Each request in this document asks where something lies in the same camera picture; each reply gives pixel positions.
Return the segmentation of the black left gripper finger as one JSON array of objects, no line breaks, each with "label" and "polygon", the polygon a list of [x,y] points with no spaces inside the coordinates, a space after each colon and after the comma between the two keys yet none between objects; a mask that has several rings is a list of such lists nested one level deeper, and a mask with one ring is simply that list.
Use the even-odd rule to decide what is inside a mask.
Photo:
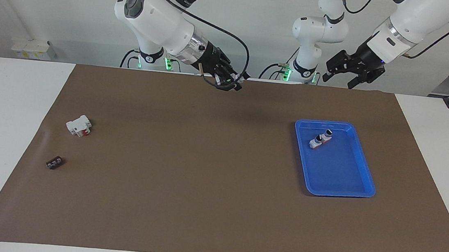
[{"label": "black left gripper finger", "polygon": [[355,57],[348,54],[347,51],[341,50],[326,62],[327,72],[323,75],[323,81],[328,82],[337,74],[351,73],[354,67]]},{"label": "black left gripper finger", "polygon": [[380,77],[380,75],[382,74],[382,68],[368,70],[365,67],[360,67],[356,68],[353,72],[357,74],[357,77],[348,82],[347,87],[349,89],[353,89],[355,86],[358,86],[362,83],[371,84],[372,82],[374,82],[374,80]]}]

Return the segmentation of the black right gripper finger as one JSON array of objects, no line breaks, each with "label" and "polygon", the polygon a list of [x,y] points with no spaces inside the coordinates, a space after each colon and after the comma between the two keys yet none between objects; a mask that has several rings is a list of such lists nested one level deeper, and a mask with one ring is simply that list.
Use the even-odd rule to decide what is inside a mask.
[{"label": "black right gripper finger", "polygon": [[244,71],[241,73],[238,73],[237,71],[235,71],[234,68],[232,68],[232,65],[230,63],[226,63],[225,66],[225,75],[224,75],[224,79],[226,80],[247,80],[250,78],[250,75],[248,74],[248,72]]},{"label": "black right gripper finger", "polygon": [[239,81],[226,80],[222,77],[214,77],[214,87],[222,91],[239,91],[243,87]]}]

